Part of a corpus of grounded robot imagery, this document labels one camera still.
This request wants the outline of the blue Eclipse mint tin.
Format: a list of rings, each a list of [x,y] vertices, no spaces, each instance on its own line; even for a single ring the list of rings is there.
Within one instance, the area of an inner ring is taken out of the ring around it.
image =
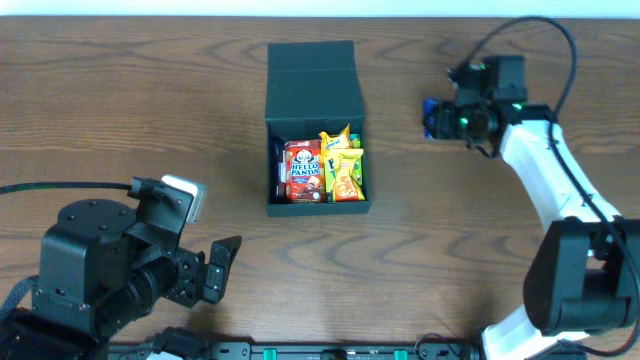
[[[427,98],[422,103],[424,135],[427,139],[433,138],[433,112],[436,110],[438,104],[439,101],[434,98]]]

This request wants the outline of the Dairy Milk chocolate bar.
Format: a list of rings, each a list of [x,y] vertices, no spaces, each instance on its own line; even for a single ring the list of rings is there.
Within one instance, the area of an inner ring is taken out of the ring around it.
[[[283,202],[286,195],[286,167],[284,164],[284,142],[279,138],[271,138],[273,196],[275,202]]]

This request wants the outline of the red Hello Panda box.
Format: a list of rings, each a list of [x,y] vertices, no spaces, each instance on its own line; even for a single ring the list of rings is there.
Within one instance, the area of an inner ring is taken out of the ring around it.
[[[292,203],[326,201],[321,141],[298,140],[285,144],[286,194]]]

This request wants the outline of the green Pretz box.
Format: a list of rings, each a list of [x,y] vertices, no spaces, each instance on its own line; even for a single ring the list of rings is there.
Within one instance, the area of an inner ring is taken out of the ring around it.
[[[333,161],[330,159],[329,152],[328,152],[326,161],[324,161],[327,200],[329,202],[335,202],[333,200],[334,169],[333,169]],[[361,189],[362,189],[361,159],[356,162],[356,165],[355,165],[355,177],[357,179],[358,184],[361,186]]]

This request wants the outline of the small yellow lemon snack packet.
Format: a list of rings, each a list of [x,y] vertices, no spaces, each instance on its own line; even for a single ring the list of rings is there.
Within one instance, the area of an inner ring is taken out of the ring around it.
[[[321,156],[326,161],[328,152],[332,149],[350,149],[350,125],[347,125],[338,135],[330,135],[327,132],[320,132]]]

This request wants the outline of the long yellow Julie's snack packet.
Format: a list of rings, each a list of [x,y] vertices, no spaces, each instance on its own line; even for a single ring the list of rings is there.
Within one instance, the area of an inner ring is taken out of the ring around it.
[[[364,153],[363,149],[333,149],[329,152],[333,161],[335,202],[364,201],[365,196],[355,177],[355,165]]]

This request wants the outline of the black gift box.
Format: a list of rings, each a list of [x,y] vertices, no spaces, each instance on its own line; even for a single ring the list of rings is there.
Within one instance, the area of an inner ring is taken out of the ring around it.
[[[363,201],[293,204],[276,195],[276,153],[292,140],[311,140],[348,126],[368,147],[365,103],[354,42],[270,43],[267,47],[265,126],[270,217],[363,214],[371,207],[368,157],[362,159]]]

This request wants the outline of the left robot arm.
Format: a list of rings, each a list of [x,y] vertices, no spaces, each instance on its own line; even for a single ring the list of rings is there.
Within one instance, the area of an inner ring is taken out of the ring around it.
[[[2,358],[104,359],[110,339],[161,298],[218,303],[242,239],[215,241],[208,254],[180,248],[188,204],[89,199],[61,209],[27,289],[32,307],[4,314]]]

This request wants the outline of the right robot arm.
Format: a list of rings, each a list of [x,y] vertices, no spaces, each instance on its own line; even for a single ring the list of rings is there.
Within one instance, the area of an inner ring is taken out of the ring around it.
[[[523,285],[523,303],[481,334],[486,359],[533,359],[557,348],[587,353],[583,339],[639,328],[639,223],[593,187],[556,113],[527,100],[524,59],[491,56],[450,70],[454,100],[427,99],[425,134],[488,143],[516,173],[545,236]]]

